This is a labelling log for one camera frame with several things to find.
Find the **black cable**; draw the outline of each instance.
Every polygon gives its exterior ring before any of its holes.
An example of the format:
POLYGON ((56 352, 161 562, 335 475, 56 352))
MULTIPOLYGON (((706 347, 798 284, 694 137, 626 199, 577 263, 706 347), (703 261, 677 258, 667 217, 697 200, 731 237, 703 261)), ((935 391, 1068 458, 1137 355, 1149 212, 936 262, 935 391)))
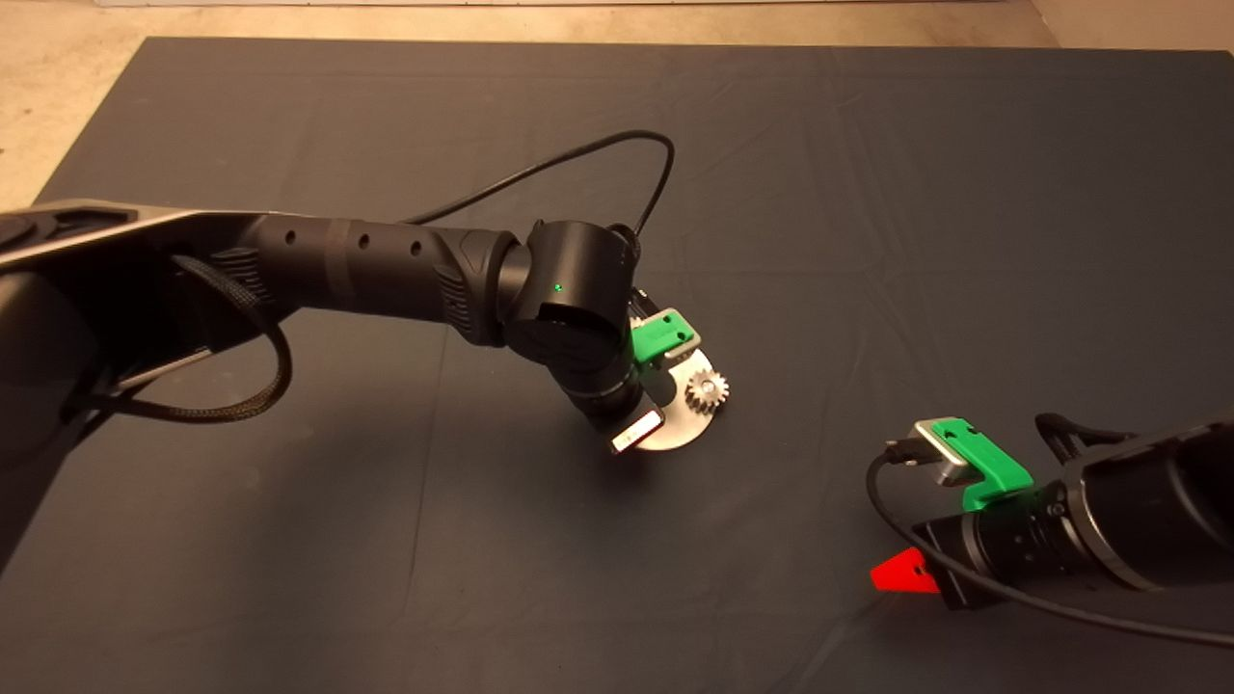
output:
MULTIPOLYGON (((132 387, 132 388, 122 391, 120 395, 116 395, 116 398, 121 399, 121 400, 132 400, 135 396, 137 396, 138 393, 141 393, 142 390, 144 390, 147 385, 149 385, 149 383, 143 383, 141 385, 135 385, 135 387, 132 387)), ((115 415, 115 414, 116 414, 115 411, 102 411, 102 410, 100 410, 93 417, 90 417, 89 420, 86 420, 85 426, 81 427, 81 432, 78 433, 78 440, 77 440, 77 443, 74 443, 74 446, 80 446, 83 441, 85 441, 86 438, 90 438, 90 436, 93 436, 94 432, 99 431, 99 427, 101 427, 102 425, 107 424, 107 420, 110 420, 112 417, 112 415, 115 415)))
POLYGON ((964 580, 980 587, 982 590, 993 593, 1000 598, 1006 598, 1025 605, 1043 612, 1049 612, 1054 616, 1062 619, 1069 619, 1072 621, 1079 621, 1093 626, 1102 626, 1106 629, 1113 629, 1116 631, 1123 631, 1127 633, 1137 633, 1140 636, 1150 636, 1154 638, 1165 638, 1170 641, 1183 641, 1187 643, 1196 643, 1199 646, 1215 646, 1219 648, 1234 648, 1234 633, 1223 633, 1219 631, 1202 631, 1197 629, 1187 629, 1180 626, 1169 626, 1160 624, 1143 622, 1124 617, 1117 617, 1112 615, 1104 615, 1101 612, 1091 612, 1088 610, 1082 610, 1080 608, 1071 608, 1069 605, 1062 605, 1053 600, 1045 600, 1035 595, 1029 595, 1023 590, 1018 590, 970 569, 959 561, 946 556, 945 553, 930 547, 928 543, 922 541, 911 527, 901 522, 896 516, 887 510, 887 506, 882 503, 882 495, 879 493, 879 470, 886 466, 888 461, 884 456, 875 458, 865 473, 865 490, 870 495, 870 503, 874 504, 874 510, 882 516, 882 520, 895 530, 897 535, 903 537, 909 545, 917 547, 922 551, 930 561, 946 567, 948 571, 955 573, 964 580))
POLYGON ((484 200, 485 198, 495 193, 505 190, 506 188, 510 188, 511 185, 518 183, 520 180, 531 178, 545 169, 550 169, 558 164, 564 164, 565 162, 578 159, 579 157, 585 157, 587 154, 591 154, 592 152, 598 152, 600 149, 629 140, 649 140, 652 142, 659 142, 660 144, 664 146, 664 167, 660 170, 660 180, 659 183, 655 184, 655 190, 652 191, 652 198, 647 201, 647 206, 643 209, 643 215, 638 217, 638 224, 634 225, 634 235, 638 236, 639 233, 643 232, 643 226, 647 225, 647 220, 648 217, 652 216, 652 211, 655 210, 655 204, 660 201, 660 194, 664 193, 664 186, 668 185, 669 175, 673 173, 673 159, 674 157, 676 157, 676 147, 673 146, 673 141, 669 140, 666 135, 661 135, 659 132, 650 130, 627 130, 622 132, 616 132, 613 135, 610 135, 608 137, 601 137, 600 140, 596 140, 594 142, 581 144, 573 149, 566 149, 565 152, 561 152, 560 154, 557 154, 554 157, 549 157, 548 159, 544 159, 538 164, 532 164, 526 169, 515 172, 496 183, 491 183, 481 188, 480 190, 476 190, 475 193, 466 195, 465 198, 459 198, 458 200, 448 205, 442 205, 441 207, 437 207, 434 210, 429 210, 427 212, 422 212, 413 217, 401 220, 401 224, 417 224, 417 225, 428 224, 439 220, 447 215, 453 215, 454 212, 464 207, 474 205, 480 200, 484 200))
POLYGON ((265 335, 274 346, 276 367, 274 380, 265 388, 249 398, 226 408, 178 408, 174 405, 162 405, 144 400, 133 400, 135 389, 126 390, 121 395, 79 395, 73 399, 73 405, 83 410, 99 410, 95 419, 110 414, 132 415, 153 420, 164 420, 184 424, 225 424, 254 417, 269 410, 291 384, 291 348, 288 338, 283 335, 279 325, 269 320, 260 310, 260 300, 253 295, 244 285, 232 279, 226 273, 189 256, 172 256, 172 261, 185 272, 201 280, 206 286, 218 291, 232 306, 244 315, 258 330, 265 335))

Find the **black cylindrical joint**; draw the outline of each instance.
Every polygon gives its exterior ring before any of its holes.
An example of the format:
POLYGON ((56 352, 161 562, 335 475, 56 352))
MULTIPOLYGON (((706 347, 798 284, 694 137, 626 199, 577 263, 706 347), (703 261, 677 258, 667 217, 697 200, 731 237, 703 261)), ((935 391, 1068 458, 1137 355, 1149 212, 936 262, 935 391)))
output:
MULTIPOLYGON (((935 519, 914 530, 934 548, 972 571, 1024 590, 1049 584, 1099 589, 1120 583, 1090 554, 1070 519, 1061 482, 993 501, 972 514, 935 519)), ((930 564, 951 609, 972 609, 1001 598, 930 564)))
POLYGON ((1218 432, 1085 469, 1087 514, 1127 567, 1160 587, 1234 580, 1232 446, 1218 432))
POLYGON ((1061 482, 1000 499, 975 514, 985 563, 1009 585, 1064 583, 1104 588, 1113 580, 1085 550, 1061 482))
POLYGON ((642 393, 627 312, 633 248, 616 231, 576 221, 537 224, 526 247, 526 279, 502 317, 507 343, 548 367, 586 414, 626 414, 642 393))

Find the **robotic arm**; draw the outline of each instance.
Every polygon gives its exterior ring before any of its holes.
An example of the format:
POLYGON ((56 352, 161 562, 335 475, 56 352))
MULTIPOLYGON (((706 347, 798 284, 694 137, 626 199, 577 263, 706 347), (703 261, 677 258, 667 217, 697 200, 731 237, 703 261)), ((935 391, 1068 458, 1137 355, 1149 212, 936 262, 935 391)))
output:
POLYGON ((1040 588, 1162 590, 1234 580, 1234 410, 1156 435, 1085 427, 1055 414, 1038 431, 1062 463, 1032 477, 967 421, 917 422, 870 467, 875 509, 913 547, 871 572, 881 590, 938 593, 954 610, 1014 600, 1120 631, 1234 647, 1234 635, 1144 624, 1035 595, 1040 588), (964 510, 912 527, 882 503, 887 464, 964 485, 964 510))
POLYGON ((437 228, 275 212, 67 201, 0 215, 0 567, 68 451, 110 414, 234 421, 291 375, 278 321, 299 307, 443 322, 543 364, 615 453, 706 430, 727 383, 675 310, 633 286, 621 225, 437 228), (189 410, 147 383, 265 335, 274 382, 189 410))

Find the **metal gear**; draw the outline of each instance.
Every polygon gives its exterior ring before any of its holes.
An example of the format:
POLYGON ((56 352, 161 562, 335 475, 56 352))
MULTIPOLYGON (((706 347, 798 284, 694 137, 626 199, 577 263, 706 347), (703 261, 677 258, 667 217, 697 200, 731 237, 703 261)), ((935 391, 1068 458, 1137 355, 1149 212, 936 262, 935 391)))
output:
POLYGON ((686 383, 686 403, 696 412, 710 415, 728 400, 728 379, 717 370, 701 370, 686 383))

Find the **dark table cover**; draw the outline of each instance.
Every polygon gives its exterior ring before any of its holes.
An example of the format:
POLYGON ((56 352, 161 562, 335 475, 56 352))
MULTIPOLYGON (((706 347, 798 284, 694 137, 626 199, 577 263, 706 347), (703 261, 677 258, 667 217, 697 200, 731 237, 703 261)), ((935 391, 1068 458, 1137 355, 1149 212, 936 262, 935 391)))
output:
MULTIPOLYGON (((42 198, 394 220, 632 127, 680 147, 637 280, 733 382, 706 436, 608 459, 512 353, 302 311, 268 414, 117 417, 73 453, 0 580, 0 689, 1228 690, 1228 652, 876 594, 902 543, 861 483, 918 419, 1045 480, 1039 411, 1149 431, 1232 400, 1227 53, 152 40, 42 198)), ((658 157, 450 222, 628 222, 658 157)), ((147 394, 222 404, 271 364, 147 394)), ((1234 625, 1228 587, 1067 599, 1234 625)))

